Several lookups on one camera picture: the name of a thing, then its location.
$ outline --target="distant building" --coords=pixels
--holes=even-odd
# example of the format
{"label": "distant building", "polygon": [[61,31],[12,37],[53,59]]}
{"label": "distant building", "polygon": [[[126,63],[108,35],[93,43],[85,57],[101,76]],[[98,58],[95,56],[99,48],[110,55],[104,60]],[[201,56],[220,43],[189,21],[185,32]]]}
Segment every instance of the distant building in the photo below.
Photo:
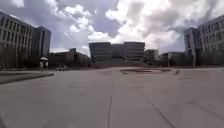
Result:
{"label": "distant building", "polygon": [[123,44],[96,42],[90,43],[89,49],[95,67],[144,65],[145,43],[142,42],[124,42]]}
{"label": "distant building", "polygon": [[93,62],[111,59],[111,44],[109,42],[90,43],[89,49]]}
{"label": "distant building", "polygon": [[33,32],[33,43],[31,51],[33,55],[47,56],[50,50],[51,32],[44,28],[38,27]]}
{"label": "distant building", "polygon": [[143,42],[124,42],[125,60],[143,60],[145,43]]}
{"label": "distant building", "polygon": [[200,31],[197,28],[189,28],[184,31],[185,53],[188,65],[200,65],[202,54],[202,42]]}
{"label": "distant building", "polygon": [[224,15],[184,31],[186,54],[193,65],[224,64],[223,31]]}
{"label": "distant building", "polygon": [[185,66],[186,59],[184,52],[167,52],[163,53],[159,57],[162,65],[168,66]]}
{"label": "distant building", "polygon": [[145,59],[152,60],[152,61],[158,61],[159,60],[159,51],[156,49],[147,49],[145,51]]}
{"label": "distant building", "polygon": [[0,12],[0,66],[22,66],[20,62],[34,53],[46,56],[50,49],[50,38],[49,30],[34,28]]}
{"label": "distant building", "polygon": [[68,67],[85,67],[89,62],[89,57],[82,53],[76,52],[76,48],[72,48],[67,52],[50,53],[48,55],[49,66],[57,67],[66,65]]}
{"label": "distant building", "polygon": [[111,45],[111,58],[112,59],[124,59],[124,45],[112,44]]}

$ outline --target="pavement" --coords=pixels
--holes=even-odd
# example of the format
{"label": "pavement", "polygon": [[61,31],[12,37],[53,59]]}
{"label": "pavement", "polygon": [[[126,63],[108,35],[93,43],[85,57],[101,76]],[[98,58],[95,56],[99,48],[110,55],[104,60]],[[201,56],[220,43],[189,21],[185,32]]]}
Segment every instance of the pavement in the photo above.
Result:
{"label": "pavement", "polygon": [[53,76],[53,73],[40,71],[0,71],[0,84]]}
{"label": "pavement", "polygon": [[1,85],[0,127],[224,127],[223,69],[160,74],[120,69],[54,72]]}

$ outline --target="blue sky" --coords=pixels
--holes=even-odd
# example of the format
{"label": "blue sky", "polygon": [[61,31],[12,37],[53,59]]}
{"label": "blue sky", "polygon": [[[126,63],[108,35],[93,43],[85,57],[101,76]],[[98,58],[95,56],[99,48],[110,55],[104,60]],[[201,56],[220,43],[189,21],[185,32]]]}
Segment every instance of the blue sky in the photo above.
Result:
{"label": "blue sky", "polygon": [[88,42],[144,41],[147,49],[184,51],[183,30],[222,15],[223,0],[0,0],[0,9],[51,30],[51,51]]}

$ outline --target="person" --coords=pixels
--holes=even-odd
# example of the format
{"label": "person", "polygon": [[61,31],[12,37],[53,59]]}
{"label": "person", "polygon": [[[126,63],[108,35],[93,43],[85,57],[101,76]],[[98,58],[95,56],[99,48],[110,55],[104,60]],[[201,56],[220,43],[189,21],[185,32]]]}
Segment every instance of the person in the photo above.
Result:
{"label": "person", "polygon": [[45,62],[45,66],[46,66],[46,68],[48,69],[48,62],[47,62],[47,61]]}
{"label": "person", "polygon": [[44,68],[44,64],[43,64],[43,62],[41,61],[41,62],[40,62],[40,70],[41,70],[41,72],[43,72],[43,68]]}

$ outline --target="building facade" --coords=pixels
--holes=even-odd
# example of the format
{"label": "building facade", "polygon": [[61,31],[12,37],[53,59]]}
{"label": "building facade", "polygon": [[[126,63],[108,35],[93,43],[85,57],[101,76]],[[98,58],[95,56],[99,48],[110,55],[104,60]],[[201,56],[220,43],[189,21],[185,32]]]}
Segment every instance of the building facade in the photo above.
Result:
{"label": "building facade", "polygon": [[202,42],[200,31],[197,28],[189,28],[184,32],[185,53],[188,65],[200,65],[202,54]]}
{"label": "building facade", "polygon": [[16,67],[19,59],[24,60],[31,56],[33,54],[32,49],[34,49],[33,44],[37,40],[40,40],[39,44],[42,42],[38,55],[42,53],[46,55],[49,52],[49,31],[44,33],[45,37],[43,37],[41,33],[36,32],[37,29],[39,28],[34,28],[4,12],[0,12],[0,65],[2,67]]}
{"label": "building facade", "polygon": [[143,42],[124,42],[125,60],[143,60],[145,43]]}
{"label": "building facade", "polygon": [[184,52],[167,52],[161,54],[159,60],[164,66],[185,66],[186,54]]}
{"label": "building facade", "polygon": [[51,32],[44,28],[34,29],[31,51],[33,55],[47,57],[50,51]]}
{"label": "building facade", "polygon": [[145,59],[151,61],[158,61],[159,60],[159,51],[155,49],[147,49],[145,51]]}
{"label": "building facade", "polygon": [[224,15],[184,32],[186,54],[193,65],[224,64]]}
{"label": "building facade", "polygon": [[112,44],[111,45],[111,58],[112,59],[124,59],[124,45],[123,44]]}
{"label": "building facade", "polygon": [[109,42],[89,43],[89,49],[93,62],[111,59],[111,44]]}

